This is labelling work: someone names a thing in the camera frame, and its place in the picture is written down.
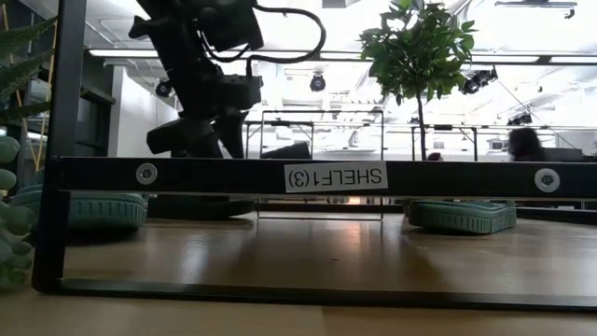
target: potted tree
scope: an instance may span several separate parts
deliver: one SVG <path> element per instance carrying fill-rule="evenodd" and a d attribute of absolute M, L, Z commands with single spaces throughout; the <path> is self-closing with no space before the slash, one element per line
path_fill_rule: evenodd
<path fill-rule="evenodd" d="M 394 94 L 398 105 L 405 99 L 417 100 L 421 153 L 426 160 L 423 98 L 441 99 L 454 87 L 465 85 L 460 68 L 472 59 L 475 22 L 458 26 L 440 4 L 421 0 L 395 0 L 381 16 L 380 28 L 360 36 L 361 58 L 373 60 L 369 75 L 377 78 L 382 95 Z"/>

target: teal bin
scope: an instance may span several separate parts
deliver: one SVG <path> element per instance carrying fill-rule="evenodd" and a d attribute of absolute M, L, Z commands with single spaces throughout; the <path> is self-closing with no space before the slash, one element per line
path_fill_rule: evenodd
<path fill-rule="evenodd" d="M 472 234 L 491 234 L 516 226 L 513 202 L 415 201 L 410 204 L 410 225 Z"/>
<path fill-rule="evenodd" d="M 25 187 L 12 198 L 11 206 L 26 206 L 39 218 L 42 185 Z M 139 194 L 73 192 L 69 229 L 139 229 L 147 219 L 147 197 Z M 32 230 L 37 226 L 37 219 Z"/>

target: black wire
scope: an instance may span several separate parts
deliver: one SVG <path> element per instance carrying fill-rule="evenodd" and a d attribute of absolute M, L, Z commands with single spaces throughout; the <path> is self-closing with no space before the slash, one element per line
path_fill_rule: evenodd
<path fill-rule="evenodd" d="M 497 80 L 497 82 L 498 82 L 498 83 L 500 83 L 500 85 L 502 86 L 502 88 L 504 88 L 504 90 L 506 90 L 506 92 L 508 92 L 508 94 L 509 94 L 510 96 L 512 96 L 512 98 L 514 98 L 514 100 L 515 100 L 515 101 L 516 101 L 518 104 L 520 104 L 520 105 L 521 105 L 521 106 L 524 108 L 524 110 L 525 110 L 525 111 L 526 111 L 528 114 L 530 114 L 531 116 L 535 117 L 535 119 L 536 119 L 537 121 L 539 121 L 539 122 L 543 123 L 544 125 L 543 125 L 542 127 L 545 127 L 545 128 L 547 128 L 549 131 L 551 131 L 551 132 L 552 132 L 552 133 L 553 133 L 553 134 L 556 136 L 556 138 L 560 138 L 560 139 L 562 139 L 562 141 L 563 141 L 563 142 L 565 142 L 565 143 L 566 143 L 568 146 L 572 147 L 573 149 L 578 149 L 576 146 L 572 145 L 572 144 L 571 144 L 571 143 L 570 143 L 568 140 L 564 139 L 564 137 L 563 137 L 563 136 L 561 136 L 559 133 L 555 132 L 555 131 L 554 131 L 554 130 L 553 130 L 553 129 L 552 129 L 550 126 L 549 126 L 549 125 L 547 125 L 547 123 L 544 123 L 543 121 L 541 121 L 541 119 L 540 119 L 540 118 L 539 118 L 539 117 L 538 117 L 538 116 L 537 116 L 535 113 L 533 113 L 533 111 L 531 111 L 531 109 L 530 109 L 530 108 L 527 108 L 527 107 L 526 107 L 526 105 L 525 105 L 525 104 L 523 104 L 523 103 L 522 103 L 522 102 L 521 102 L 521 101 L 520 101 L 520 100 L 519 100 L 519 99 L 516 97 L 516 95 L 514 95 L 514 93 L 512 93 L 510 90 L 508 90 L 508 89 L 507 89 L 506 85 L 504 85 L 504 83 L 502 83 L 502 81 L 501 81 L 501 80 L 499 80 L 499 79 L 498 79 L 498 80 Z"/>
<path fill-rule="evenodd" d="M 311 52 L 304 54 L 303 56 L 287 58 L 287 59 L 263 56 L 263 55 L 249 56 L 249 58 L 246 60 L 246 75 L 247 76 L 250 77 L 253 75 L 253 69 L 251 67 L 252 61 L 264 61 L 264 62 L 278 63 L 278 64 L 301 63 L 301 62 L 310 60 L 311 58 L 313 58 L 313 56 L 317 55 L 324 48 L 324 44 L 326 43 L 326 39 L 327 39 L 326 27 L 324 27 L 324 24 L 321 22 L 321 20 L 315 14 L 311 13 L 310 11 L 307 11 L 304 9 L 286 8 L 286 7 L 263 7 L 263 6 L 259 5 L 257 3 L 257 1 L 254 1 L 253 8 L 260 10 L 262 12 L 266 12 L 266 13 L 282 13 L 285 15 L 286 14 L 299 14 L 299 15 L 306 16 L 309 19 L 315 21 L 315 23 L 317 23 L 317 25 L 319 26 L 319 29 L 321 29 L 321 35 L 319 37 L 319 43 L 317 44 L 317 47 L 315 47 L 315 49 L 312 50 Z"/>
<path fill-rule="evenodd" d="M 201 43 L 203 44 L 203 48 L 207 51 L 207 53 L 212 56 L 212 58 L 220 63 L 232 63 L 238 61 L 242 58 L 242 56 L 249 50 L 249 45 L 246 45 L 243 50 L 241 50 L 236 56 L 233 57 L 219 57 L 217 56 L 214 51 L 207 45 L 205 35 L 201 33 Z"/>

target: tree trunk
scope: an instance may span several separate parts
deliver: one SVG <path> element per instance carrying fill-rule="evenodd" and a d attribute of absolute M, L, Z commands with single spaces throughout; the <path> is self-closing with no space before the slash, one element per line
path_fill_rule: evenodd
<path fill-rule="evenodd" d="M 421 128 L 421 159 L 427 160 L 427 149 L 425 148 L 425 122 L 423 120 L 423 102 L 421 92 L 417 91 L 417 103 L 419 104 L 419 127 Z"/>

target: screw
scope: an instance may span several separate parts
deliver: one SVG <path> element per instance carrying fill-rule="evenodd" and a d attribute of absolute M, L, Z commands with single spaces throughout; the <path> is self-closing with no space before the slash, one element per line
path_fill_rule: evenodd
<path fill-rule="evenodd" d="M 140 174 L 141 178 L 143 178 L 144 180 L 148 180 L 149 178 L 151 178 L 152 175 L 153 175 L 153 173 L 148 168 L 145 168 L 144 170 L 142 170 L 141 174 Z"/>
<path fill-rule="evenodd" d="M 545 175 L 543 177 L 541 177 L 541 183 L 543 183 L 546 186 L 551 186 L 551 184 L 554 182 L 553 176 L 551 175 Z"/>

